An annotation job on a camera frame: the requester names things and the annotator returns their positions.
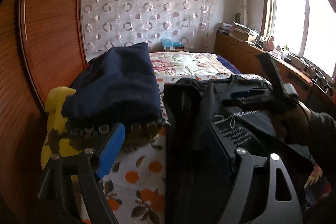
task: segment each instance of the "bright window light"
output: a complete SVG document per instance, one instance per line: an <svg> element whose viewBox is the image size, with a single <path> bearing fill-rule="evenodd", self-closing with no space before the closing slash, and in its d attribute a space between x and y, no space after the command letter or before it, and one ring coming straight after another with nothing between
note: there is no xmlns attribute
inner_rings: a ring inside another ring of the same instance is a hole
<svg viewBox="0 0 336 224"><path fill-rule="evenodd" d="M305 6L305 0L277 0L273 31L275 46L287 45L292 53L299 54L305 23Z"/></svg>
<svg viewBox="0 0 336 224"><path fill-rule="evenodd" d="M336 13L328 0L309 0L309 28L303 57L329 76L336 63Z"/></svg>

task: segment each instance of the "window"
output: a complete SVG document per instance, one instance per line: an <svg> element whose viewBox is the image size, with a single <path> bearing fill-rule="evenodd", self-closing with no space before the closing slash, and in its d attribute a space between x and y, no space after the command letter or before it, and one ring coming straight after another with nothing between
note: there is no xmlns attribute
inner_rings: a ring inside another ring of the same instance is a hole
<svg viewBox="0 0 336 224"><path fill-rule="evenodd" d="M265 10L264 36L287 45L327 80L336 76L336 13L328 0L267 0Z"/></svg>

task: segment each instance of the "blue plastic bag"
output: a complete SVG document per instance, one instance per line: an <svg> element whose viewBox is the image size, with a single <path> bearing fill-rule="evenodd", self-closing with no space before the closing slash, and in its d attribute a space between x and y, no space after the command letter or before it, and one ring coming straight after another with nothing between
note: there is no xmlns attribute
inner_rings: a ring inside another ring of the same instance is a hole
<svg viewBox="0 0 336 224"><path fill-rule="evenodd" d="M174 42L167 38L161 39L161 44L164 48L166 47L182 47L182 42Z"/></svg>

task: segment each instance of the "metal screw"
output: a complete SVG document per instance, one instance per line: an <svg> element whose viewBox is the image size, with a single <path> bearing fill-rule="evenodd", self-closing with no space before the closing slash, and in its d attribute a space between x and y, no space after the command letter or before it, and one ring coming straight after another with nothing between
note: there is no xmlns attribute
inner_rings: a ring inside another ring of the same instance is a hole
<svg viewBox="0 0 336 224"><path fill-rule="evenodd" d="M237 148L236 151L240 155L244 155L246 153L246 150L242 147Z"/></svg>
<svg viewBox="0 0 336 224"><path fill-rule="evenodd" d="M271 154L271 158L272 158L273 160L279 160L279 159L280 159L279 155L278 155L278 154L275 154L275 153L272 153L272 154Z"/></svg>
<svg viewBox="0 0 336 224"><path fill-rule="evenodd" d="M88 148L85 148L84 153L90 155L93 153L93 151L94 151L93 148L88 147Z"/></svg>
<svg viewBox="0 0 336 224"><path fill-rule="evenodd" d="M57 153L51 155L52 160L57 160L59 158L59 155Z"/></svg>

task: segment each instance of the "black t-shirt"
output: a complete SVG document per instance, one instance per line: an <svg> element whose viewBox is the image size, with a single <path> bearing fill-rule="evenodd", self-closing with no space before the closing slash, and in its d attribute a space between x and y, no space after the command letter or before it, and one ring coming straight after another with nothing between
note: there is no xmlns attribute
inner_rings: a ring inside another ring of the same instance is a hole
<svg viewBox="0 0 336 224"><path fill-rule="evenodd" d="M179 217L180 223L184 223L183 220L186 223L190 220L210 223L210 218L215 220L223 210L225 202L219 201L218 195L220 193L223 200L227 198L230 182L224 182L214 174L215 166L211 168L215 159L207 153L204 138L210 122L216 124L223 136L252 155L269 157L271 153L278 154L299 201L304 200L304 185L313 169L307 159L309 153L304 157L278 140L263 111L244 112L239 107L222 104L233 92L267 87L272 88L264 81L247 80L237 75L207 81L183 78L175 84L165 85L164 102L172 122L172 131L167 134L167 223L173 222L174 217ZM174 196L183 197L182 203L176 202L176 198L172 201L170 197Z"/></svg>

